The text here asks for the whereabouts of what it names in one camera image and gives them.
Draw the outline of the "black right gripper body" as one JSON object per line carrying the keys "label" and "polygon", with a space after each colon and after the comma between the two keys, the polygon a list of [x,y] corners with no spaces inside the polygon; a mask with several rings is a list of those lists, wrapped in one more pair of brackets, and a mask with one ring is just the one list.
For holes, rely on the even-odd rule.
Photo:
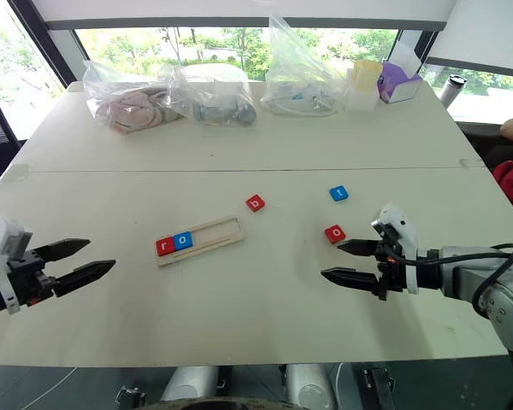
{"label": "black right gripper body", "polygon": [[389,291],[402,292],[406,288],[406,266],[400,261],[404,258],[404,249],[395,228],[391,224],[383,225],[380,235],[374,257],[381,276],[373,294],[385,301]]}

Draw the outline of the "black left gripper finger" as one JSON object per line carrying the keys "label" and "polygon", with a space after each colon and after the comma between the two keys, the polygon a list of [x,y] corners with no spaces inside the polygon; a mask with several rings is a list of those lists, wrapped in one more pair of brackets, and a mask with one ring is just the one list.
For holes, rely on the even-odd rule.
{"label": "black left gripper finger", "polygon": [[90,243],[91,241],[88,239],[67,238],[36,248],[32,251],[32,255],[36,261],[45,264],[68,258]]}
{"label": "black left gripper finger", "polygon": [[93,261],[74,269],[71,273],[55,279],[53,291],[56,297],[65,296],[77,289],[99,280],[113,266],[115,260]]}

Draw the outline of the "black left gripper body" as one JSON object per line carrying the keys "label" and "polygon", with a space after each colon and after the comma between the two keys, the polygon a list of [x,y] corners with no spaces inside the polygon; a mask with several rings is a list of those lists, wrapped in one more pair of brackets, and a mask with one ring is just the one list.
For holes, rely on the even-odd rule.
{"label": "black left gripper body", "polygon": [[55,260],[52,249],[31,249],[8,262],[9,280],[21,305],[31,307],[55,295],[56,280],[44,274],[45,264]]}

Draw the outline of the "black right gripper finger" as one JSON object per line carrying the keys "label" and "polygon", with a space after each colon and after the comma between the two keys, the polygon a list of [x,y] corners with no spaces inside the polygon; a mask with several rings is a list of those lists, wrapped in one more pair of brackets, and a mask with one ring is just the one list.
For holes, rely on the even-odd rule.
{"label": "black right gripper finger", "polygon": [[349,239],[337,245],[337,248],[355,256],[374,256],[380,241],[367,239]]}
{"label": "black right gripper finger", "polygon": [[374,293],[378,287],[378,279],[373,273],[359,272],[352,268],[329,268],[322,270],[321,275],[333,284],[350,289]]}

